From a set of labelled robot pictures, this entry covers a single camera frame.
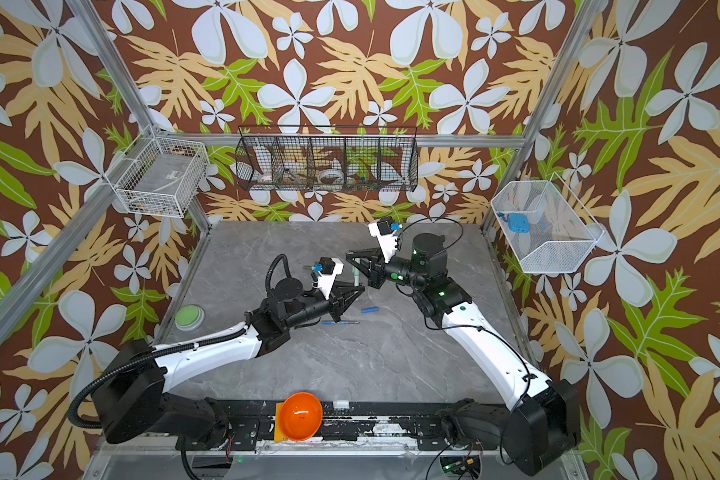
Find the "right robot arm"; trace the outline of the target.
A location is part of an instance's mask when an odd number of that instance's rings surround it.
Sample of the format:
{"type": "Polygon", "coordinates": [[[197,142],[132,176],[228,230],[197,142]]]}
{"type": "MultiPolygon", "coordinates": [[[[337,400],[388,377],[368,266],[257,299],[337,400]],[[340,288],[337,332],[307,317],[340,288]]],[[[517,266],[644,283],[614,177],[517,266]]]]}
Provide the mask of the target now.
{"type": "Polygon", "coordinates": [[[347,252],[347,261],[381,288],[410,288],[426,327],[444,332],[475,361],[497,389],[499,404],[460,400],[441,413],[451,447],[496,449],[503,463],[528,476],[538,474],[580,441],[578,395],[567,381],[552,381],[527,361],[489,323],[468,291],[448,272],[445,238],[416,235],[408,258],[398,254],[404,226],[390,217],[369,223],[375,248],[347,252]]]}

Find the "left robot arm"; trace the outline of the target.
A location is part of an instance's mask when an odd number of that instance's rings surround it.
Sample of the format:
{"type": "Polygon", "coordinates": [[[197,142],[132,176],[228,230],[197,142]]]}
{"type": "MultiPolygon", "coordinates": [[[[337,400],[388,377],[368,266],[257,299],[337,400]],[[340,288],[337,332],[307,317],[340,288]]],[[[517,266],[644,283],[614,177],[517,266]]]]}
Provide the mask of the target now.
{"type": "Polygon", "coordinates": [[[328,316],[339,322],[365,291],[363,285],[339,280],[343,263],[323,257],[306,289],[290,271],[284,254],[275,257],[265,275],[265,297],[243,321],[185,342],[150,346],[128,343],[104,372],[71,400],[67,418],[82,429],[99,429],[110,444],[144,433],[174,435],[206,447],[222,445],[230,421],[213,398],[191,399],[172,388],[209,371],[273,352],[292,330],[313,326],[328,316]]]}

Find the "blue pen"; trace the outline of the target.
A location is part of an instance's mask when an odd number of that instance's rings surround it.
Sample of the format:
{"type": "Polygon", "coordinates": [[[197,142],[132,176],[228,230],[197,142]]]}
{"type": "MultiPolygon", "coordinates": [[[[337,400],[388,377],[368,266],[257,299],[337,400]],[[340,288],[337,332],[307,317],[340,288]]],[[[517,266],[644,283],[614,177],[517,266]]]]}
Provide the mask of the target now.
{"type": "Polygon", "coordinates": [[[342,320],[342,321],[331,320],[331,321],[321,321],[320,324],[324,325],[324,326],[340,326],[340,325],[345,326],[345,325],[357,325],[360,323],[361,322],[358,320],[342,320]]]}

